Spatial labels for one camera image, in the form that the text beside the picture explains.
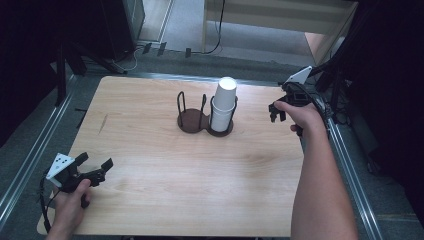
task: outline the wire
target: wire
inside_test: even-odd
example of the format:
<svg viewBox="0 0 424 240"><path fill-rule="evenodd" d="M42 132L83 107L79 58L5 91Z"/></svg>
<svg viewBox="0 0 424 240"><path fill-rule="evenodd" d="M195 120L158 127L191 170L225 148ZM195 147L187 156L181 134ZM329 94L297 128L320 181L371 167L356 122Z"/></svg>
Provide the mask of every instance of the wire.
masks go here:
<svg viewBox="0 0 424 240"><path fill-rule="evenodd" d="M222 8L221 8L221 17L219 19L219 27L218 27L218 42L215 45L215 48L212 49L209 52L192 52L192 53L198 53L198 54L211 54L213 53L218 46L221 44L221 30L222 30L222 18L224 16L224 8L225 8L225 0L222 1Z"/></svg>
<svg viewBox="0 0 424 240"><path fill-rule="evenodd" d="M44 170L43 172L43 177L40 180L40 189L39 189L39 194L40 194L40 206L41 206L41 213L43 214L43 218L44 218L44 227L46 228L46 231L49 232L51 229L51 224L49 221L49 217L47 215L47 212L49 210L49 206L52 203L52 201L56 198L56 196L60 193L60 190L58 190L54 196L49 200L49 202L47 203L47 206L45 205L45 201L44 201L44 180L46 179L47 173L49 172L50 167L47 168L46 170Z"/></svg>

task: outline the human hand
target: human hand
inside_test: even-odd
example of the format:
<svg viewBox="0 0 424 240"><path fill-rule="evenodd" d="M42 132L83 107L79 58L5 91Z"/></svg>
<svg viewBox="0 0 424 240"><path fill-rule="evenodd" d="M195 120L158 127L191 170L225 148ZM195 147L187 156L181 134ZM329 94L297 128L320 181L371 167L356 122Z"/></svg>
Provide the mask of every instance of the human hand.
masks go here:
<svg viewBox="0 0 424 240"><path fill-rule="evenodd" d="M312 103L304 107L295 107L283 101L275 101L274 106L278 110L285 111L289 114L293 121L303 128L303 137L306 140L312 135L326 135L326 129L321 116ZM290 129L295 132L296 125L290 126Z"/></svg>
<svg viewBox="0 0 424 240"><path fill-rule="evenodd" d="M84 218L84 209L81 207L81 197L85 194L85 200L90 202L91 181L84 179L80 182L73 193L60 192L55 198L56 214L53 226L47 239L70 239L74 230Z"/></svg>

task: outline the wooden table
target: wooden table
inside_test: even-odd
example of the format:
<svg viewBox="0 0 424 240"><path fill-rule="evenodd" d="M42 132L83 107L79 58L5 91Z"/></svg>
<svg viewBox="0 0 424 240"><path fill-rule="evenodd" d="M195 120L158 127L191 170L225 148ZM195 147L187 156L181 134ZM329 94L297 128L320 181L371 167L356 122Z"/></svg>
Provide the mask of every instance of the wooden table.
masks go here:
<svg viewBox="0 0 424 240"><path fill-rule="evenodd" d="M187 108L200 109L202 94L209 100L216 86L102 79L69 155L88 153L82 172L110 157L115 166L92 188L76 234L290 236L303 153L291 119L270 122L268 104L283 92L239 84L231 134L182 132L178 93Z"/></svg>

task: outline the human arm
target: human arm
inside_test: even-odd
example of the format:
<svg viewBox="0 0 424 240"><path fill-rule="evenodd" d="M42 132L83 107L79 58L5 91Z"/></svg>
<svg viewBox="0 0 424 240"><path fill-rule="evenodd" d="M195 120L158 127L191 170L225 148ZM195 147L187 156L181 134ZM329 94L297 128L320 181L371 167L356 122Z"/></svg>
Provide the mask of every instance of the human arm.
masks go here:
<svg viewBox="0 0 424 240"><path fill-rule="evenodd" d="M60 192L55 198L56 213L52 228L46 240L71 239L74 230L84 218L84 209L81 207L81 197L86 194L85 200L90 202L90 180L84 179L73 193Z"/></svg>
<svg viewBox="0 0 424 240"><path fill-rule="evenodd" d="M316 108L274 103L303 128L305 156L292 215L292 239L358 239L350 199Z"/></svg>

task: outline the aluminum rail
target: aluminum rail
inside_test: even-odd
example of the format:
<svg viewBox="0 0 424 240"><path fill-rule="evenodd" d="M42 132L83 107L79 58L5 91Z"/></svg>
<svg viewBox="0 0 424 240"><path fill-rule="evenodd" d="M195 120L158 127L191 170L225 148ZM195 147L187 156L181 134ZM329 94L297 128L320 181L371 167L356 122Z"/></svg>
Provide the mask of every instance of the aluminum rail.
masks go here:
<svg viewBox="0 0 424 240"><path fill-rule="evenodd" d="M74 94L74 89L75 89L74 86L76 82L77 82L77 77L75 77L75 75L72 75L70 79L68 80L67 89L69 90L69 92L67 96L65 97L61 105L53 109L49 119L47 120L47 123L43 127L43 130L38 135L37 140L35 141L34 145L32 146L31 150L26 156L24 162L19 168L18 173L16 174L15 178L13 179L6 193L1 199L0 201L0 232L3 230L3 227L6 225L6 221L9 218L10 213L12 212L16 203L18 202L18 199L21 196L26 184L28 183L29 178L34 172L34 169L37 166L40 160L40 157L44 152L44 149L46 148L47 144L50 141L50 138L52 137L53 133L56 130L57 125L62 119L62 116L65 113L72 99L72 96Z"/></svg>
<svg viewBox="0 0 424 240"><path fill-rule="evenodd" d="M344 143L340 133L340 129L331 118L328 120L328 126L330 128L331 138L334 141L337 154L339 156L342 168L346 174L351 193L355 199L368 237L372 240L384 239L368 198L364 192L364 189L362 188L358 175L356 174L355 168L352 164L352 159L349 156L346 144Z"/></svg>

